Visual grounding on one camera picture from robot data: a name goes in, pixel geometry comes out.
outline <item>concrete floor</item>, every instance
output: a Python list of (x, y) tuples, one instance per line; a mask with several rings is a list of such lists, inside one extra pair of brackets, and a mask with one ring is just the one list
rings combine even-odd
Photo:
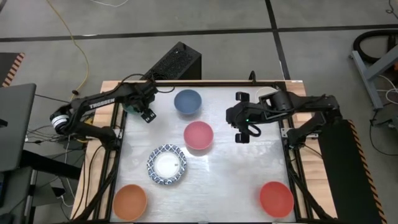
[[(123, 1), (108, 2), (119, 4)], [(262, 0), (130, 0), (119, 8), (89, 0), (52, 2), (75, 35), (271, 28)], [(398, 22), (393, 15), (386, 14), (387, 0), (271, 0), (271, 3), (278, 27)], [(45, 0), (8, 0), (0, 12), (0, 30), (0, 38), (68, 35)], [(348, 58), (355, 37), (366, 31), (283, 32), (279, 35), (291, 79), (303, 80), (308, 95), (335, 95), (345, 118), (355, 122), (387, 221), (398, 223), (395, 210), (398, 158), (384, 156), (371, 147), (371, 102), (353, 61)], [(260, 79), (284, 79), (272, 33), (79, 40), (91, 68), (81, 94), (97, 93), (104, 80), (120, 80), (131, 73), (145, 73), (178, 41), (203, 54), (203, 79), (245, 80), (251, 70), (255, 70)], [(370, 47), (373, 43), (368, 42), (366, 49), (370, 54), (382, 55), (386, 41), (376, 39), (374, 42), (379, 45)], [(12, 84), (34, 82), (38, 94), (68, 100), (71, 90), (85, 75), (83, 57), (70, 40), (2, 42), (0, 52), (25, 52), (25, 60)], [(50, 113), (60, 105), (56, 101), (36, 98), (30, 127), (49, 124)], [(398, 153), (396, 132), (375, 128), (373, 136), (380, 150)], [(60, 145), (52, 143), (29, 145), (26, 149), (44, 155), (63, 151)], [(59, 206), (42, 206), (36, 211), (35, 223), (61, 221), (65, 218)]]

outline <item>table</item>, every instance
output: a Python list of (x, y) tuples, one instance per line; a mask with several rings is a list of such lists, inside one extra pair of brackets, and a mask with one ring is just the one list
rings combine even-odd
[[(190, 83), (190, 82), (200, 82), (200, 83), (228, 83), (229, 85), (242, 85), (242, 83), (251, 83), (251, 81), (242, 81), (242, 80), (200, 80), (200, 81), (159, 81), (159, 83), (167, 83), (167, 82), (173, 82), (173, 83)], [(297, 95), (300, 96), (305, 96), (305, 89), (302, 81), (280, 81), (280, 80), (263, 80), (263, 81), (257, 81), (258, 83), (266, 83), (266, 82), (284, 82), (286, 89), (288, 91), (292, 91), (296, 93)], [(102, 87), (101, 87), (101, 92), (102, 91), (109, 91), (112, 90), (116, 85), (118, 84), (118, 81), (106, 81), (103, 82)], [(93, 125), (95, 126), (109, 126), (111, 123), (112, 115), (114, 113), (114, 106), (113, 105), (108, 105), (104, 106), (102, 108), (98, 108), (96, 110), (96, 114), (94, 117)], [(118, 108), (115, 113), (118, 115), (121, 115), (122, 109)], [(295, 127), (299, 127), (301, 124), (306, 122), (308, 119), (311, 118), (310, 113), (299, 113), (295, 114), (293, 116), (293, 121)], [(121, 122), (121, 116), (117, 116), (117, 123), (120, 124)], [(86, 162), (87, 164), (90, 163), (90, 161), (93, 159), (93, 154), (95, 150), (100, 146), (101, 143), (97, 140), (90, 141), (88, 143), (88, 147), (86, 150)], [(307, 145), (314, 148), (318, 152), (320, 152), (319, 146), (317, 144), (316, 140), (312, 141), (307, 141)], [(335, 206), (333, 204), (333, 199), (331, 197), (331, 192), (328, 184), (328, 179), (326, 176), (325, 168), (323, 166), (323, 161), (313, 152), (302, 149), (300, 151), (300, 155), (302, 157), (302, 162), (303, 162), (303, 170), (305, 174), (305, 178), (307, 181), (307, 187), (309, 191), (313, 194), (317, 202), (325, 209), (325, 211), (333, 216), (336, 217), (336, 210)], [(88, 200), (90, 201), (91, 198), (95, 195), (95, 193), (98, 190), (98, 184), (100, 182), (100, 177), (101, 177), (101, 170), (102, 166), (104, 163), (104, 157), (105, 153), (104, 150), (100, 150), (96, 157), (93, 159), (93, 165), (91, 168), (91, 178), (90, 178), (90, 189), (88, 191)], [(111, 167), (111, 164), (113, 163), (113, 156), (111, 155), (109, 159), (110, 165), (108, 166), (109, 169)], [(82, 172), (86, 172), (86, 177), (88, 176), (88, 166), (86, 166), (86, 169), (82, 170)], [(75, 213), (76, 209), (78, 208), (78, 204), (80, 203), (80, 198), (83, 194), (83, 201), (82, 204), (85, 204), (85, 197), (87, 194), (86, 187), (88, 180), (86, 178), (85, 181), (85, 192), (82, 192), (83, 190), (83, 175), (80, 175), (80, 181), (79, 185), (76, 191), (76, 200), (73, 205), (73, 210), (72, 210), (72, 215)], [(101, 207), (99, 210), (99, 216), (98, 218), (105, 218), (106, 216), (106, 204), (108, 202), (108, 194), (109, 191), (107, 190), (104, 194), (104, 197), (101, 202)], [(307, 213), (305, 211), (305, 206), (303, 203), (303, 198), (300, 194), (300, 191), (297, 191), (298, 194), (298, 203), (300, 207), (300, 213), (302, 217), (307, 217)], [(80, 207), (79, 210), (77, 211), (77, 215), (80, 214), (83, 211), (84, 207)]]

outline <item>plate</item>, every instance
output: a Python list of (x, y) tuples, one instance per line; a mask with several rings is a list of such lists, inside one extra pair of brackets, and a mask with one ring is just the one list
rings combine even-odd
[(179, 147), (172, 144), (165, 144), (155, 149), (147, 162), (149, 177), (162, 185), (178, 181), (186, 168), (187, 158)]

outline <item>white cable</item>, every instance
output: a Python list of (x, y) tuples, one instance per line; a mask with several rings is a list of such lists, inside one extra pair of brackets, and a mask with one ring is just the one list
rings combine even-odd
[(99, 2), (99, 1), (94, 1), (94, 0), (90, 0), (90, 1), (98, 3), (98, 4), (101, 4), (101, 5), (104, 5), (104, 6), (119, 7), (119, 6), (122, 6), (125, 3), (127, 3), (129, 0), (125, 0), (122, 4), (118, 4), (117, 6), (114, 6), (114, 5), (111, 5), (111, 4), (106, 4), (106, 3), (103, 3), (103, 2)]
[(63, 203), (64, 206), (66, 206), (66, 207), (72, 207), (73, 206), (73, 205), (67, 205), (65, 203), (65, 199), (63, 199), (63, 195), (61, 195), (61, 199), (62, 199), (62, 203)]
[[(68, 136), (68, 144), (67, 144), (67, 148), (65, 150), (65, 164), (67, 163), (67, 160), (68, 160), (69, 143), (70, 143), (70, 135)], [(70, 182), (69, 182), (68, 178), (67, 178), (67, 182), (68, 182), (68, 185), (69, 185), (70, 193), (72, 194), (73, 199), (75, 199), (75, 194), (73, 193), (72, 186), (70, 185)]]
[(396, 88), (396, 86), (393, 84), (393, 82), (392, 82), (390, 79), (388, 79), (388, 78), (385, 77), (384, 75), (379, 75), (379, 77), (384, 78), (385, 80), (387, 80), (387, 81), (391, 84), (392, 89), (390, 89), (390, 90), (377, 90), (377, 91), (385, 91), (385, 92), (386, 92), (386, 99), (387, 99), (387, 101), (390, 102), (390, 103), (393, 103), (393, 104), (395, 104), (395, 105), (398, 105), (398, 102), (395, 102), (395, 101), (391, 100), (390, 98), (388, 98), (388, 94), (389, 94), (391, 91), (394, 91), (394, 90), (395, 90), (395, 92), (398, 93), (398, 89)]

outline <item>black metal frame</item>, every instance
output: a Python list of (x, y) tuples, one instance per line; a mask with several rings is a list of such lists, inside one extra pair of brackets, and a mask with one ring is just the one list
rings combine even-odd
[[(285, 82), (257, 82), (255, 79), (255, 76), (253, 77), (253, 80), (251, 82), (159, 82), (157, 83), (157, 86), (205, 86), (205, 87), (209, 87), (209, 86), (270, 86), (273, 88), (280, 88), (282, 90), (286, 90), (286, 84)], [(115, 127), (116, 125), (116, 119), (117, 119), (117, 113), (118, 113), (118, 108), (119, 108), (119, 104), (115, 104), (114, 106), (114, 110), (113, 110), (113, 114), (112, 114), (112, 118), (111, 118), (111, 127)], [(121, 121), (121, 129), (124, 129), (125, 127), (125, 120), (126, 120), (127, 114), (123, 111), (122, 113), (122, 121)], [(279, 126), (280, 128), (283, 128), (283, 122), (279, 122)], [(282, 140), (282, 147), (284, 148), (284, 154), (285, 154), (285, 161), (286, 164), (290, 163), (290, 156), (289, 156), (289, 146), (286, 144), (286, 142), (284, 140)], [(101, 183), (104, 182), (105, 178), (106, 178), (106, 171), (109, 168), (109, 158), (110, 158), (110, 152), (106, 152), (105, 154), (105, 161), (103, 162), (103, 167), (102, 167), (102, 171), (101, 171), (101, 178), (99, 180), (99, 186), (101, 185)], [(305, 183), (305, 176), (304, 176), (304, 171), (303, 171), (303, 167), (302, 167), (302, 163), (301, 163), (301, 157), (300, 157), (300, 153), (297, 151), (295, 153), (295, 158), (296, 158), (296, 162), (297, 162), (297, 167), (298, 167), (298, 175), (300, 180)], [(119, 163), (120, 160), (120, 153), (116, 153), (115, 154), (115, 158), (114, 158), (114, 162), (115, 163)], [(106, 213), (105, 213), (105, 218), (104, 219), (99, 219), (99, 214), (100, 214), (100, 206), (101, 204), (99, 203), (97, 205), (97, 207), (94, 210), (94, 215), (93, 215), (93, 219), (97, 220), (97, 221), (109, 221), (110, 217), (111, 217), (111, 211), (112, 211), (112, 199), (114, 196), (114, 188), (116, 185), (116, 179), (114, 179), (111, 183), (110, 189), (109, 189), (109, 195), (108, 195), (108, 203), (106, 205)], [(299, 203), (298, 202), (298, 198), (297, 198), (297, 191), (295, 188), (295, 184), (292, 178), (290, 178), (289, 176), (289, 187), (293, 193), (294, 196), (294, 212), (295, 212), (295, 218), (296, 220), (301, 219), (301, 213), (300, 213), (300, 207), (299, 207)], [(305, 209), (306, 209), (306, 213), (307, 213), (307, 217), (312, 219), (312, 209), (309, 206), (309, 203), (305, 200)]]

